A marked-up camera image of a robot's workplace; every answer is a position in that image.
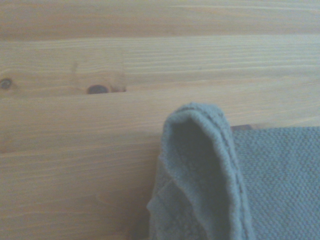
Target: dark wood knot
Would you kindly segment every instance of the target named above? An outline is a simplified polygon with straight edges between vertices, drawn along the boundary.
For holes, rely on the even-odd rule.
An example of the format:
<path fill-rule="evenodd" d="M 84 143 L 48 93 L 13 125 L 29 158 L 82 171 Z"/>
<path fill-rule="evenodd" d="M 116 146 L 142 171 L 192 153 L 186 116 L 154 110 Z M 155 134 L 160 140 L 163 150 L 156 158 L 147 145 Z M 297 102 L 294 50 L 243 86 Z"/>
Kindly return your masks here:
<path fill-rule="evenodd" d="M 87 94 L 106 94 L 109 92 L 108 88 L 102 85 L 92 85 L 87 89 Z"/>
<path fill-rule="evenodd" d="M 3 78 L 0 81 L 0 88 L 4 90 L 8 90 L 12 85 L 12 79 L 11 78 Z"/>

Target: wooden table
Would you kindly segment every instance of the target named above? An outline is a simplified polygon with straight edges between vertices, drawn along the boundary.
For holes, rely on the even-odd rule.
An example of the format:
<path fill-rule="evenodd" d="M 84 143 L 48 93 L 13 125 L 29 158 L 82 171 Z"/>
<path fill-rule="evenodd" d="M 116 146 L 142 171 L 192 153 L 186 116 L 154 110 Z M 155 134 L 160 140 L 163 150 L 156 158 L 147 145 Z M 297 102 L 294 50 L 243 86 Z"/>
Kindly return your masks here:
<path fill-rule="evenodd" d="M 319 126 L 319 66 L 311 0 L 1 2 L 0 239 L 130 239 L 172 111 Z"/>

